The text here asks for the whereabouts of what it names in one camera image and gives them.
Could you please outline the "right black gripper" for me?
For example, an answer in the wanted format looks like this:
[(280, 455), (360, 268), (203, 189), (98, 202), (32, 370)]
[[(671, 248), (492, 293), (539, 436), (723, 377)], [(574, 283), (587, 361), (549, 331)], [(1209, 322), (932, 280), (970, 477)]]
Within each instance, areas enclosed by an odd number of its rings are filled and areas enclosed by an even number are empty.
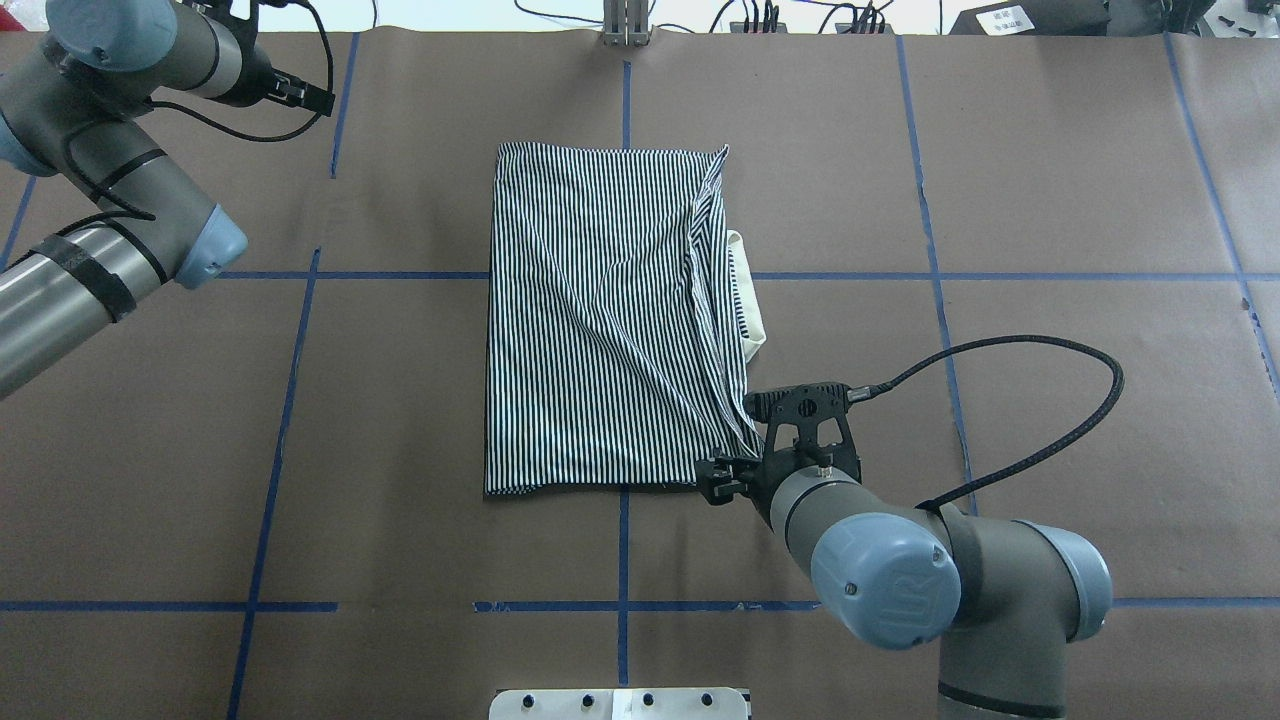
[(791, 452), (768, 452), (763, 457), (716, 456), (696, 461), (698, 480), (709, 505), (726, 505), (739, 495), (751, 500), (758, 511), (771, 511), (773, 497), (791, 475)]

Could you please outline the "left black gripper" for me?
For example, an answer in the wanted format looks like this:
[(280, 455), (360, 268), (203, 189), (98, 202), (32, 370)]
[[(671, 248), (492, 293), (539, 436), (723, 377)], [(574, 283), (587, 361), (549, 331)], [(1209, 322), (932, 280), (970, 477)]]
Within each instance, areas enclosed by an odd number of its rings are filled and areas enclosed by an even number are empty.
[(265, 99), (287, 108), (301, 108), (319, 117), (332, 117), (335, 95), (284, 70), (271, 69)]

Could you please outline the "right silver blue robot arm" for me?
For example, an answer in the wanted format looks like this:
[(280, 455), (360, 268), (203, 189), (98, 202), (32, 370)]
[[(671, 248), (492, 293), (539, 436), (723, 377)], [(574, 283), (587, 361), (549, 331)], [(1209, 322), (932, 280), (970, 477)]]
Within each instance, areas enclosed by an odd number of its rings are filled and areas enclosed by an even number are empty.
[(1114, 580), (1084, 537), (1025, 520), (887, 503), (837, 468), (767, 475), (696, 465), (713, 505), (742, 496), (805, 571), (822, 606), (882, 650), (940, 642), (941, 719), (1064, 719), (1066, 653), (1096, 635)]

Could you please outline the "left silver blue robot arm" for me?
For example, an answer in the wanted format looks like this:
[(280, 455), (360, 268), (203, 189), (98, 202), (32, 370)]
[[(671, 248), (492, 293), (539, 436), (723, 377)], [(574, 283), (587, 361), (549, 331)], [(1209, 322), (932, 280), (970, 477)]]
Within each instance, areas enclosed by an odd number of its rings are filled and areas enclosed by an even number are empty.
[(335, 105), (259, 44), (260, 3), (50, 1), (49, 29), (3, 77), (3, 160), (65, 177), (93, 213), (45, 236), (3, 273), (3, 395), (10, 396), (168, 282), (196, 290), (248, 240), (140, 127), (168, 88), (230, 108)]

